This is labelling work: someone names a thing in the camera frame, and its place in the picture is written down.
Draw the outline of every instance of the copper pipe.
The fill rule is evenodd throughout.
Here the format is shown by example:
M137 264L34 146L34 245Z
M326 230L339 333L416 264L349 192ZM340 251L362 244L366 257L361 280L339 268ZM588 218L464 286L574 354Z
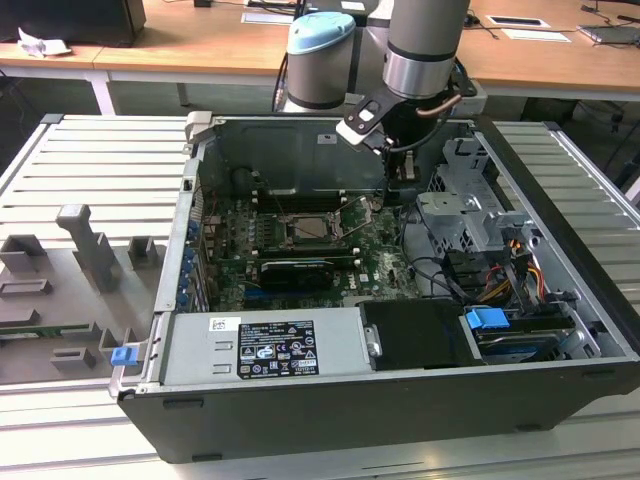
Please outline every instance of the copper pipe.
M460 95L458 93L457 95L454 95L449 100L444 102L442 105L440 105L440 106L438 106L436 108L432 108L431 110L422 110L421 108L416 108L416 115L418 115L418 117L420 117L420 118L437 117L441 113L446 112L447 110L449 110L455 104L459 103L460 100L462 100L462 95Z

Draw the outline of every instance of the warning label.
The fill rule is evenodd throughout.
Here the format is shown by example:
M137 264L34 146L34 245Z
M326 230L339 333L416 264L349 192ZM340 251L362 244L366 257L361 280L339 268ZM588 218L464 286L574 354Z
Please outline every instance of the warning label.
M318 375L313 321L241 323L238 376L252 378Z

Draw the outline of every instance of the green circuit board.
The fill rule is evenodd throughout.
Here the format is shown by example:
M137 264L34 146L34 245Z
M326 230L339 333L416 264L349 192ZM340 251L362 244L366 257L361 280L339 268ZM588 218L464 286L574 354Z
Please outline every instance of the green circuit board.
M260 213L249 200L220 201L216 225L205 222L204 227L212 311L348 307L362 300L419 297L396 242L394 209L374 207L368 197L349 197L345 205L337 214L283 216ZM281 255L287 248L309 249L305 260L315 259L313 252L322 248L349 254L328 259L344 265L333 272L328 289L265 293L259 276L260 265L267 261L262 255Z

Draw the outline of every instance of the desk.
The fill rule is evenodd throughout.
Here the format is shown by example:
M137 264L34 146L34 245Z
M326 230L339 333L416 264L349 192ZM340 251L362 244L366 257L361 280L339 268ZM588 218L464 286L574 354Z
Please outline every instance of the desk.
M580 0L472 0L485 15L536 17L553 29L603 24L580 11ZM638 7L601 3L602 12L638 16ZM100 111L117 112L111 81L273 85L288 27L240 23L241 6L194 8L190 1L145 0L147 23L133 48L74 46L75 55L34 59L15 45L0 45L7 75L81 79L91 83ZM571 43L510 40L499 30L465 31L459 56L490 95L640 101L640 51L593 47L579 32ZM184 88L179 88L185 99Z
M577 25L604 25L596 15L580 10L580 0L472 0L486 27L486 15L540 18L548 30L574 30ZM625 14L640 16L640 8L600 2L601 14L614 24ZM564 33L571 43L510 40L500 30L465 31L458 56L490 95L593 100L640 100L640 50L593 46L581 32Z

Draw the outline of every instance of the motherboard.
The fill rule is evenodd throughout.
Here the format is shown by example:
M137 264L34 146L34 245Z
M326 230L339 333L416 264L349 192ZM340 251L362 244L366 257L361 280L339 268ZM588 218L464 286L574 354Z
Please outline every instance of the motherboard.
M372 196L215 199L203 219L211 311L418 298L398 212Z

